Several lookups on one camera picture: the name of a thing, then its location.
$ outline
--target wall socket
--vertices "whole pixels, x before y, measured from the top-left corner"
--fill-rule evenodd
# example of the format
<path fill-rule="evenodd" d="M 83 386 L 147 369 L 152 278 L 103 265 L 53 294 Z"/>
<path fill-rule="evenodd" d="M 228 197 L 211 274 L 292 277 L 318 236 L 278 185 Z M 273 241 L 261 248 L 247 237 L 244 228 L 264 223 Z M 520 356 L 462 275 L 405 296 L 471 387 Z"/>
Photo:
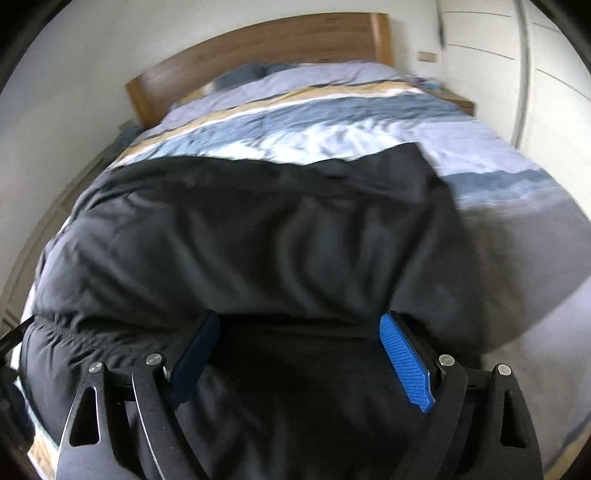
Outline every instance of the wall socket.
<path fill-rule="evenodd" d="M 437 54 L 430 51 L 420 51 L 417 55 L 418 61 L 427 61 L 429 63 L 437 63 Z"/>

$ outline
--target black fabric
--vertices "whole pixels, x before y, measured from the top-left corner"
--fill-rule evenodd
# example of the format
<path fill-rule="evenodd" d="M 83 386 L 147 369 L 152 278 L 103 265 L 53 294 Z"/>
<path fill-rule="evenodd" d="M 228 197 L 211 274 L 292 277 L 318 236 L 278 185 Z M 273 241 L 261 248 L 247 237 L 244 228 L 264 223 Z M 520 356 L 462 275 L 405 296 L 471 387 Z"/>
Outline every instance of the black fabric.
<path fill-rule="evenodd" d="M 59 441 L 91 361 L 141 362 L 213 309 L 220 342 L 177 411 L 212 479 L 388 479 L 424 416 L 380 315 L 412 316 L 466 364 L 479 295 L 450 192 L 414 144 L 310 166 L 142 161 L 102 174 L 47 246 L 23 383 Z"/>

